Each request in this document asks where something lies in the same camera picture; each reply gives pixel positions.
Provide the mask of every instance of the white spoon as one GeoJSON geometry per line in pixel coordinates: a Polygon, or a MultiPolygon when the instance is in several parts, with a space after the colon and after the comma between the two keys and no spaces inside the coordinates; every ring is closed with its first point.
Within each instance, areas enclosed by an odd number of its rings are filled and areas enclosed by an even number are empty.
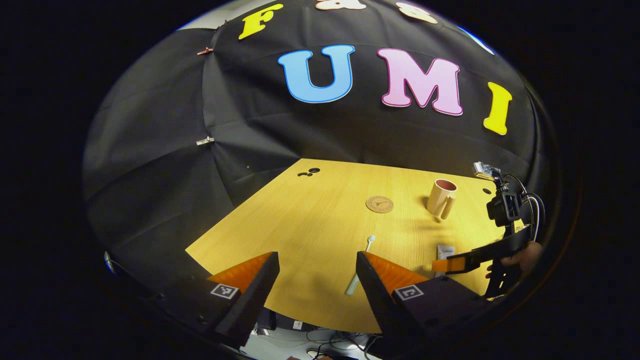
{"type": "MultiPolygon", "coordinates": [[[[367,239],[367,250],[365,251],[369,251],[369,248],[371,247],[371,243],[376,239],[375,235],[371,235],[368,239],[367,239]]],[[[351,284],[349,284],[349,287],[347,288],[347,291],[344,292],[345,295],[353,295],[353,293],[356,291],[356,287],[358,286],[358,282],[360,280],[358,279],[358,274],[355,274],[353,276],[353,279],[351,280],[351,284]]]]}

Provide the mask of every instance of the black fabric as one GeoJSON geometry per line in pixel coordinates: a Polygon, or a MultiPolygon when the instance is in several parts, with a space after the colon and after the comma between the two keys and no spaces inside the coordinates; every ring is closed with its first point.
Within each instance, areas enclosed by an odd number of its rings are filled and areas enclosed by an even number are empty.
{"type": "Polygon", "coordinates": [[[537,100],[496,49],[492,56],[437,14],[438,24],[409,18],[394,1],[330,11],[314,2],[277,3],[284,7],[273,20],[243,40],[242,19],[258,9],[217,31],[170,35],[122,76],[93,121],[83,172],[90,222],[150,287],[204,272],[184,249],[300,158],[460,176],[473,176],[472,163],[482,161],[520,177],[543,198],[553,196],[552,147],[543,146],[551,129],[541,125],[537,100]],[[292,97],[277,59],[311,50],[312,82],[330,85],[331,63],[320,51],[335,44],[355,47],[351,91],[322,104],[292,97]],[[214,51],[197,56],[205,46],[214,51]],[[424,71],[435,58],[459,65],[464,113],[442,114],[415,99],[405,108],[384,105],[387,63],[376,54],[384,47],[409,52],[424,71]],[[505,136],[483,126],[492,104],[489,81],[513,96],[505,136]],[[207,136],[215,142],[196,146],[207,136]]]}

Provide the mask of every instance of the floor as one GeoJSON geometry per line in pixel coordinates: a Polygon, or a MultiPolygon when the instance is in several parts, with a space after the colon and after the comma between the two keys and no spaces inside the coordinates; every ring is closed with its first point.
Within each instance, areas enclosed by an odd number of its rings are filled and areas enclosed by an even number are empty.
{"type": "MultiPolygon", "coordinates": [[[[329,329],[309,333],[276,329],[269,330],[268,334],[252,333],[246,346],[241,347],[240,350],[256,360],[287,360],[290,356],[300,360],[311,360],[312,356],[307,354],[307,349],[317,349],[322,345],[321,350],[330,354],[365,360],[364,353],[352,342],[349,340],[336,341],[336,339],[344,339],[344,335],[342,333],[336,334],[335,330],[329,329]],[[332,337],[332,344],[329,345],[328,342],[332,337]]],[[[364,348],[368,339],[369,335],[364,334],[354,338],[354,341],[364,348]]],[[[368,354],[367,356],[371,360],[378,360],[373,355],[368,354]]]]}

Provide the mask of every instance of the blue letter u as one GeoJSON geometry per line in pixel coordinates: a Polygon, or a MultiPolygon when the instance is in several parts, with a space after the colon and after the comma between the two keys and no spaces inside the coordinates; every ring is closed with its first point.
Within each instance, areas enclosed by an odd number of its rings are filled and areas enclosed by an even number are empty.
{"type": "Polygon", "coordinates": [[[331,58],[333,83],[318,87],[311,83],[307,60],[313,56],[309,50],[294,51],[279,57],[278,63],[284,67],[284,77],[293,97],[304,102],[330,102],[345,96],[353,84],[349,54],[355,51],[351,45],[331,45],[322,53],[331,58]]]}

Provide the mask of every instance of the beige cup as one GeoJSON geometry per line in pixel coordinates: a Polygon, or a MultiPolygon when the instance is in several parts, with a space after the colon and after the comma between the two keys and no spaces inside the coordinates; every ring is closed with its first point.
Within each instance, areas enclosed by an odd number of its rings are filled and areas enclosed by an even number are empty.
{"type": "Polygon", "coordinates": [[[456,191],[458,187],[445,179],[437,179],[433,183],[431,195],[427,201],[427,211],[437,217],[446,219],[456,202],[456,191]]]}

